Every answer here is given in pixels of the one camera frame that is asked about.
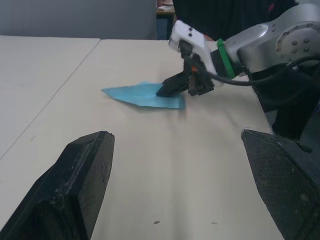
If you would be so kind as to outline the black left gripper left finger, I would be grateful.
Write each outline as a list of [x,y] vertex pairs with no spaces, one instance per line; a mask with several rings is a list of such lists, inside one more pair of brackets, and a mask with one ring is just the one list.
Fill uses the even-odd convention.
[[32,185],[0,231],[2,240],[89,240],[111,174],[115,137],[70,142]]

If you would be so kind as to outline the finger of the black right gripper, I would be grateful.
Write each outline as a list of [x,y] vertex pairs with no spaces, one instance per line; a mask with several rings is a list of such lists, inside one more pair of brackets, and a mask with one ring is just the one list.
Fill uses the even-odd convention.
[[175,97],[178,94],[186,91],[188,88],[186,86],[169,86],[162,85],[161,88],[156,92],[158,97],[170,98]]
[[165,79],[162,82],[162,86],[165,88],[188,88],[190,76],[190,73],[185,73],[182,71]]

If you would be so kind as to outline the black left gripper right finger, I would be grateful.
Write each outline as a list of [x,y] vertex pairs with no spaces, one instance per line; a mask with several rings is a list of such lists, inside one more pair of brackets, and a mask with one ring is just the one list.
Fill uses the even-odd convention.
[[320,161],[292,140],[244,129],[258,193],[285,240],[320,238]]

